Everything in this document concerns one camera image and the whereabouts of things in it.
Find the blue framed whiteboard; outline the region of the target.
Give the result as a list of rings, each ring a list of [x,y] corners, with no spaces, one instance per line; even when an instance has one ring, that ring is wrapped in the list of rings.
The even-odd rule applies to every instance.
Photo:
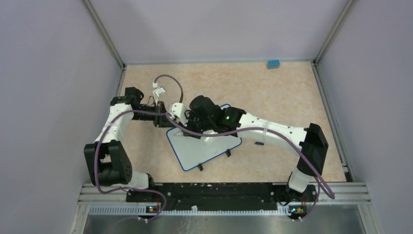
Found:
[[[227,149],[234,149],[241,145],[242,139],[233,136],[202,137],[200,139],[184,136],[178,128],[171,128],[166,132],[171,148],[182,168],[187,172],[197,168],[222,154]]]

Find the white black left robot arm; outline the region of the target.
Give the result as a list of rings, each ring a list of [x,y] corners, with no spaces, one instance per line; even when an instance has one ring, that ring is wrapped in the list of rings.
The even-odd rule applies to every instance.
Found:
[[[94,186],[138,189],[138,196],[148,202],[156,196],[153,180],[149,174],[133,170],[122,140],[132,120],[151,121],[159,128],[172,124],[165,116],[163,101],[154,99],[151,104],[142,104],[143,98],[144,94],[135,87],[126,88],[124,96],[114,97],[102,132],[94,143],[85,145],[84,156]]]

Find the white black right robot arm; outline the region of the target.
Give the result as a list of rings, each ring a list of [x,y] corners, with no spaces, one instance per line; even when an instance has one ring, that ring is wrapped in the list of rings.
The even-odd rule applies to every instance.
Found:
[[[298,201],[312,179],[317,179],[323,189],[332,193],[322,178],[329,144],[322,128],[310,123],[307,127],[293,127],[275,123],[236,107],[225,107],[213,103],[205,96],[197,96],[177,115],[187,136],[201,138],[207,131],[215,137],[232,136],[254,139],[283,147],[299,156],[296,168],[288,179],[286,196]]]

